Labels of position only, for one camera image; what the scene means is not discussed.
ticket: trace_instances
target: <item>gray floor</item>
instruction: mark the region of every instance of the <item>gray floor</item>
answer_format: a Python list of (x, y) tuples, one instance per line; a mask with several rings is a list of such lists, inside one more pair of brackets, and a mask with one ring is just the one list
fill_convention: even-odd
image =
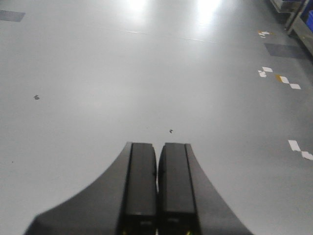
[(1, 235), (22, 235), (126, 141), (157, 155), (191, 143), (253, 233), (312, 234), (313, 161), (288, 140), (313, 153), (313, 64), (270, 55), (264, 43), (299, 44), (267, 0), (0, 0), (0, 10), (25, 13), (0, 22)]

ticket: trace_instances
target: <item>yellow tape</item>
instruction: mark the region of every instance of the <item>yellow tape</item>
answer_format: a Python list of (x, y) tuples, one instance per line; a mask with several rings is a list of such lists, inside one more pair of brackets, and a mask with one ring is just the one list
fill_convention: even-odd
[(283, 80), (281, 79), (280, 75), (276, 74), (275, 77), (276, 77), (276, 79), (277, 79), (279, 82), (283, 82)]

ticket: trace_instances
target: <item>white tape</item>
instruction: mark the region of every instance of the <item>white tape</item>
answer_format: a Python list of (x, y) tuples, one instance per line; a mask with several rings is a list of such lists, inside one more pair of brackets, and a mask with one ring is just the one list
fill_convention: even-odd
[(307, 151), (302, 151), (301, 154), (303, 158), (313, 160), (313, 155), (311, 153)]
[(282, 79), (283, 83), (289, 84), (289, 81), (288, 81), (288, 79), (286, 77), (280, 76), (280, 78)]
[(298, 84), (291, 83), (291, 88), (301, 90), (301, 87)]
[(271, 68), (268, 68), (268, 67), (262, 67), (262, 68), (265, 72), (273, 72)]
[(264, 71), (259, 72), (260, 77), (266, 77), (266, 73)]
[(288, 142), (290, 144), (290, 147), (291, 147), (292, 151), (301, 152), (301, 149), (300, 149), (297, 141), (288, 140)]

